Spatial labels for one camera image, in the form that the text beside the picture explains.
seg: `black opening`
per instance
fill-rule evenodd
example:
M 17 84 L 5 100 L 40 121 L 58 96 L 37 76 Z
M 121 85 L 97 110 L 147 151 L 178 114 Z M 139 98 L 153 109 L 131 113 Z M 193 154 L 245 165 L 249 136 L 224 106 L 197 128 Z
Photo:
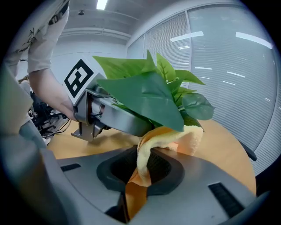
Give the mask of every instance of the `black opening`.
M 122 180 L 125 184 L 128 183 L 134 170 L 137 167 L 137 150 L 125 151 L 122 157 L 113 161 L 110 165 L 110 172 Z
M 66 171 L 74 170 L 79 167 L 81 167 L 81 166 L 78 163 L 74 163 L 74 164 L 62 166 L 61 170 L 62 170 L 62 172 L 66 172 Z
M 222 183 L 216 183 L 208 186 L 229 218 L 240 213 L 244 207 L 233 197 Z
M 147 167 L 150 174 L 151 184 L 165 178 L 172 169 L 171 164 L 167 160 L 163 159 L 154 152 L 151 152 L 150 154 Z
M 125 195 L 121 194 L 117 206 L 111 207 L 105 214 L 120 222 L 128 223 L 130 219 L 127 211 Z

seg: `towel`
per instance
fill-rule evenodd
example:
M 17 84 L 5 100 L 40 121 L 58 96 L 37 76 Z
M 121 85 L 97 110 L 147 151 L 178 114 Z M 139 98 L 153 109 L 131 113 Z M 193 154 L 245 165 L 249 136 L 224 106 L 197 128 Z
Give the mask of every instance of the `towel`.
M 158 127 L 145 134 L 137 146 L 137 168 L 129 182 L 140 186 L 151 185 L 147 163 L 150 149 L 160 147 L 183 154 L 194 155 L 203 136 L 203 129 L 197 126 L 184 126 L 183 132 L 168 127 Z
M 129 218 L 132 219 L 146 203 L 147 188 L 151 186 L 147 163 L 150 149 L 165 148 L 176 152 L 194 155 L 203 136 L 203 129 L 197 126 L 184 126 L 183 132 L 167 127 L 158 127 L 142 137 L 137 150 L 137 167 L 126 185 L 126 204 Z

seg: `green leaf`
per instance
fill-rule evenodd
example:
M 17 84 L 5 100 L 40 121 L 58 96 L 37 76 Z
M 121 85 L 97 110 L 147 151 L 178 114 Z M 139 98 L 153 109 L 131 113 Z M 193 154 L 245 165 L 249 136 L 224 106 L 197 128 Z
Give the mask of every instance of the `green leaf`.
M 129 109 L 128 107 L 126 107 L 126 106 L 124 106 L 124 105 L 116 104 L 116 103 L 112 103 L 112 105 L 115 105 L 115 106 L 117 106 L 118 108 L 121 108 L 121 109 L 124 109 L 124 110 L 126 110 L 126 111 L 129 111 L 131 114 L 134 114 L 135 116 L 137 116 L 137 117 L 139 117 L 139 118 L 141 118 L 141 119 L 143 119 L 143 120 L 148 121 L 148 122 L 151 123 L 151 121 L 150 121 L 148 118 L 146 118 L 146 117 L 144 117 L 144 116 L 142 116 L 142 115 L 140 115 L 140 114 L 138 114 L 138 113 L 132 111 L 131 109 Z
M 187 70 L 175 70 L 176 76 L 182 78 L 185 82 L 192 82 L 205 85 L 201 80 L 199 80 L 193 73 Z
M 118 80 L 97 80 L 97 83 L 132 111 L 183 131 L 184 120 L 159 74 L 148 72 Z
M 154 120 L 149 120 L 150 123 L 154 125 L 154 128 L 162 127 L 163 125 L 160 123 L 155 122 Z
M 192 89 L 188 89 L 188 88 L 185 88 L 185 87 L 179 87 L 176 95 L 179 96 L 180 94 L 184 95 L 184 94 L 189 94 L 189 93 L 192 93 L 192 92 L 195 92 L 196 90 L 192 90 Z
M 175 98 L 175 104 L 177 107 L 180 107 L 182 105 L 183 97 L 180 95 L 179 97 Z
M 119 108 L 121 108 L 121 109 L 127 109 L 127 110 L 129 110 L 129 108 L 126 107 L 126 106 L 124 106 L 124 105 L 119 105 L 119 104 L 116 104 L 116 103 L 112 103 L 112 105 L 115 105 L 115 106 L 117 106 L 117 107 L 119 107 Z
M 186 94 L 183 96 L 182 103 L 187 114 L 195 119 L 209 120 L 214 114 L 214 107 L 202 94 Z
M 150 71 L 156 71 L 157 67 L 154 64 L 153 58 L 149 52 L 149 50 L 147 50 L 147 57 L 146 57 L 146 62 L 145 65 L 141 71 L 141 73 L 145 73 L 145 72 L 150 72 Z
M 175 80 L 167 84 L 168 89 L 170 90 L 172 95 L 175 95 L 178 92 L 182 82 L 183 82 L 182 78 L 176 78 Z
M 192 93 L 192 92 L 195 92 L 196 90 L 192 90 L 192 89 L 188 89 L 188 88 L 185 88 L 185 87 L 179 87 L 177 93 L 174 95 L 174 98 L 175 98 L 175 104 L 177 107 L 181 106 L 182 105 L 182 97 L 185 95 L 185 94 L 189 94 L 189 93 Z
M 192 118 L 189 116 L 186 111 L 182 110 L 180 111 L 181 116 L 184 119 L 184 125 L 186 126 L 197 126 L 197 127 L 202 127 L 201 124 L 198 122 L 197 119 Z
M 93 56 L 93 58 L 101 65 L 107 79 L 121 79 L 143 73 L 143 69 L 147 63 L 146 59 L 108 58 L 99 56 Z
M 157 68 L 160 70 L 161 76 L 165 81 L 172 81 L 176 78 L 176 73 L 172 65 L 159 53 L 157 53 Z

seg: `robotic arm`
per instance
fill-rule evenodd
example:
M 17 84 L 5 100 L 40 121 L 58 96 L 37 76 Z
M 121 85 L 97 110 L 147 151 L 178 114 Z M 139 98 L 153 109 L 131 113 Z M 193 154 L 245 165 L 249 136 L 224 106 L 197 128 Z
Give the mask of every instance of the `robotic arm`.
M 114 128 L 139 137 L 152 130 L 151 124 L 141 117 L 115 106 L 116 100 L 98 86 L 98 79 L 105 78 L 87 59 L 82 58 L 64 80 L 73 103 L 74 116 L 79 122 L 79 128 L 72 136 L 90 142 L 103 129 Z

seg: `wooden table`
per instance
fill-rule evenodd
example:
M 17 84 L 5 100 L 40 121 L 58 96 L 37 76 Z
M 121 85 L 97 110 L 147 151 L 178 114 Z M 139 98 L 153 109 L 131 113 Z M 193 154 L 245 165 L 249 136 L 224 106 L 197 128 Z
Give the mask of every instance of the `wooden table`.
M 212 162 L 232 177 L 240 181 L 256 194 L 256 180 L 250 159 L 239 141 L 223 126 L 214 120 L 200 121 L 205 130 L 195 156 Z M 57 159 L 99 154 L 102 152 L 130 147 L 138 144 L 140 138 L 115 129 L 102 131 L 92 142 L 70 135 L 78 129 L 72 121 L 69 128 L 56 134 L 48 145 Z

